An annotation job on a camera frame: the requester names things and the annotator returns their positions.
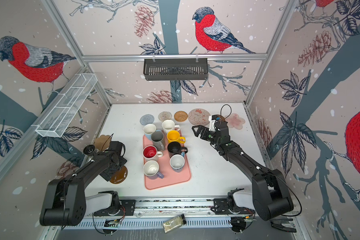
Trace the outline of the dark brown glossy coaster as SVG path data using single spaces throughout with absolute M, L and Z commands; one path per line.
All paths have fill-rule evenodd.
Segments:
M 112 184 L 120 184 L 122 183 L 128 176 L 128 169 L 126 166 L 123 166 L 118 172 L 114 173 L 110 179 L 110 183 Z

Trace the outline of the round bunny print coaster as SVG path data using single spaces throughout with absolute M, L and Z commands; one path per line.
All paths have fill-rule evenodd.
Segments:
M 210 115 L 211 114 L 207 110 L 197 108 L 191 110 L 188 113 L 188 120 L 194 126 L 198 126 L 198 125 L 207 126 L 210 123 L 209 121 Z

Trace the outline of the pink flower shaped coaster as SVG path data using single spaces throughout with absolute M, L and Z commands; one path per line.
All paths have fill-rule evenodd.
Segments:
M 238 114 L 231 114 L 228 118 L 226 118 L 227 126 L 230 129 L 241 130 L 246 123 L 244 118 L 241 118 Z

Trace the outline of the multicolour zigzag woven coaster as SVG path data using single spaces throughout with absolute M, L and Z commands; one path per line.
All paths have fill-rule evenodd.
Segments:
M 166 120 L 171 120 L 172 119 L 172 114 L 168 111 L 164 111 L 164 112 L 161 112 L 159 115 L 158 115 L 158 119 L 162 122 L 166 121 Z

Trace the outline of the grey round felt coaster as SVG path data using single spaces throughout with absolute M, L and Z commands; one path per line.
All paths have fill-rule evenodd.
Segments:
M 148 124 L 153 124 L 154 121 L 155 121 L 155 117 L 151 114 L 143 115 L 140 118 L 140 124 L 143 126 L 148 125 Z

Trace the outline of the brown round wooden coaster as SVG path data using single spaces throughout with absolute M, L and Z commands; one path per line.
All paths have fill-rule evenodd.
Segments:
M 221 115 L 216 115 L 216 121 L 217 121 L 217 122 L 225 122 L 226 119 L 225 119 L 223 116 L 221 116 Z

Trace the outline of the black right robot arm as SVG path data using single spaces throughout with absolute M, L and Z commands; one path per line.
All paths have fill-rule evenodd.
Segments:
M 286 214 L 294 209 L 290 190 L 279 170 L 270 170 L 252 159 L 229 135 L 227 122 L 216 122 L 214 130 L 202 125 L 193 126 L 196 137 L 210 145 L 226 161 L 234 164 L 252 183 L 253 205 L 262 220 Z

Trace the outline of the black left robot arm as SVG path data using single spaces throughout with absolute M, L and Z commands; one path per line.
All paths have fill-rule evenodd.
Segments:
M 87 186 L 114 163 L 113 158 L 123 158 L 126 150 L 106 151 L 102 159 L 96 157 L 68 178 L 48 183 L 40 224 L 42 226 L 77 226 L 83 218 L 103 209 L 118 212 L 123 208 L 116 191 L 99 192 L 85 196 Z

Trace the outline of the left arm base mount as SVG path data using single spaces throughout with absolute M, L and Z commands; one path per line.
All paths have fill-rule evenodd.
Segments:
M 92 219 L 93 219 L 93 224 L 95 227 L 95 230 L 102 235 L 112 235 L 113 233 L 115 233 L 117 230 L 111 230 L 111 231 L 106 231 L 106 232 L 101 232 L 100 230 L 98 230 L 97 225 L 95 224 L 95 219 L 94 216 L 101 216 L 102 215 L 109 215 L 109 216 L 116 216 L 118 215 L 119 211 L 123 212 L 123 216 L 120 219 L 115 219 L 112 221 L 106 221 L 105 222 L 105 227 L 119 227 L 119 225 L 123 222 L 123 220 L 125 219 L 125 216 L 132 216 L 134 214 L 134 207 L 136 204 L 135 200 L 125 200 L 125 201 L 121 201 L 119 199 L 119 195 L 116 191 L 105 191 L 105 192 L 99 192 L 97 194 L 97 197 L 99 197 L 100 195 L 105 195 L 108 198 L 111 198 L 111 200 L 109 201 L 109 207 L 101 209 L 101 210 L 97 210 L 95 211 L 92 215 Z

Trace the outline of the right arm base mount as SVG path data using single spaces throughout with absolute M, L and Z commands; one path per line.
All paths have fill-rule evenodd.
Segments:
M 256 218 L 252 193 L 245 189 L 231 190 L 225 199 L 214 199 L 213 202 L 210 210 L 216 215 L 245 215 L 231 217 L 231 229 L 235 233 L 242 233 Z

